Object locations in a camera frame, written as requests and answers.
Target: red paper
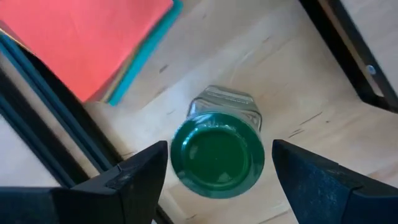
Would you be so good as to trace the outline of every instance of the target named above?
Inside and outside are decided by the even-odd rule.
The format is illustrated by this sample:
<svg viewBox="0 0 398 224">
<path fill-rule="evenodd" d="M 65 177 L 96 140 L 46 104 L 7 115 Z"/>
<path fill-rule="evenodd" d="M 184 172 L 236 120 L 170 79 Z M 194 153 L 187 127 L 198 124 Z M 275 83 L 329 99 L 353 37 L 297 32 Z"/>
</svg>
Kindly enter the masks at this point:
<svg viewBox="0 0 398 224">
<path fill-rule="evenodd" d="M 105 85 L 172 0 L 0 0 L 0 25 L 81 100 Z"/>
</svg>

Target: jar lid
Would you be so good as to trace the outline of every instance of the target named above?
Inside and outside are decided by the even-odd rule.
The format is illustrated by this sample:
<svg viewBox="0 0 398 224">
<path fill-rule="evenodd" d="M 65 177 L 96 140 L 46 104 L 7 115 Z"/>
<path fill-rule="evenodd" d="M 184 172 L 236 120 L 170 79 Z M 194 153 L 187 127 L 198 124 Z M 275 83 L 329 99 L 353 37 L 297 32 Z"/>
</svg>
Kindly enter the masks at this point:
<svg viewBox="0 0 398 224">
<path fill-rule="evenodd" d="M 249 190 L 264 167 L 257 132 L 221 112 L 188 118 L 175 133 L 170 154 L 182 183 L 210 198 L 230 198 Z"/>
</svg>

